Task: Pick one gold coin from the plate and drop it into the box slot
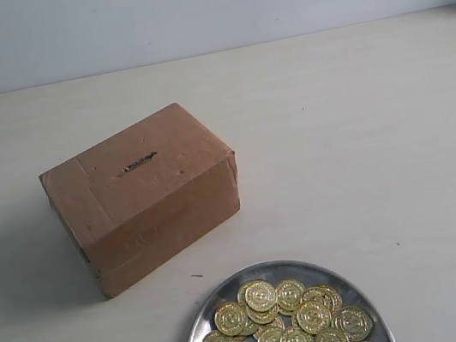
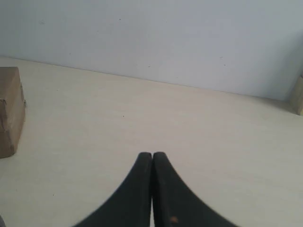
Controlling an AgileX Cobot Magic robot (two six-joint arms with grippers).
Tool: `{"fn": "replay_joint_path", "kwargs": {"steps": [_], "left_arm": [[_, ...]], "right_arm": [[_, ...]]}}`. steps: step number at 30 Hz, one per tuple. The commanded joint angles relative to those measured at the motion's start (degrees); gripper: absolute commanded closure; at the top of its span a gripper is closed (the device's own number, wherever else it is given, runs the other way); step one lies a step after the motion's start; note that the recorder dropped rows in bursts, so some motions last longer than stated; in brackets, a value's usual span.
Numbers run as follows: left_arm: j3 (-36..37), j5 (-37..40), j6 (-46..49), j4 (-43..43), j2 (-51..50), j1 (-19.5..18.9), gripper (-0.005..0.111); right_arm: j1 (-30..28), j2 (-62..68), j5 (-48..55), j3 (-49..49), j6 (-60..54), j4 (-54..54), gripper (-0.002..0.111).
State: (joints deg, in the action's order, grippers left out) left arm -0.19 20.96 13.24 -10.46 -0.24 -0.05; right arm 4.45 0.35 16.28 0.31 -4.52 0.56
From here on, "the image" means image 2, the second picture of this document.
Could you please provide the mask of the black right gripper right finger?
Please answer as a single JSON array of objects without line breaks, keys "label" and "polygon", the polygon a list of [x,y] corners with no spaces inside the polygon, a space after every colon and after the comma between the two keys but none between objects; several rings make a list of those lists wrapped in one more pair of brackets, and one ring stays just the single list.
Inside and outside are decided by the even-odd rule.
[{"label": "black right gripper right finger", "polygon": [[189,189],[164,152],[153,154],[152,205],[156,227],[229,226],[229,220]]}]

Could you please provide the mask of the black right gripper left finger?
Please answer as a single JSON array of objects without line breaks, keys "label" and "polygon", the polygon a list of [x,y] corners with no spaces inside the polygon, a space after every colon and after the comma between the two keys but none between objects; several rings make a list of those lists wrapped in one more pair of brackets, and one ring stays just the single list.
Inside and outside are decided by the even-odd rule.
[{"label": "black right gripper left finger", "polygon": [[152,155],[139,153],[132,169],[116,191],[77,227],[149,227]]}]

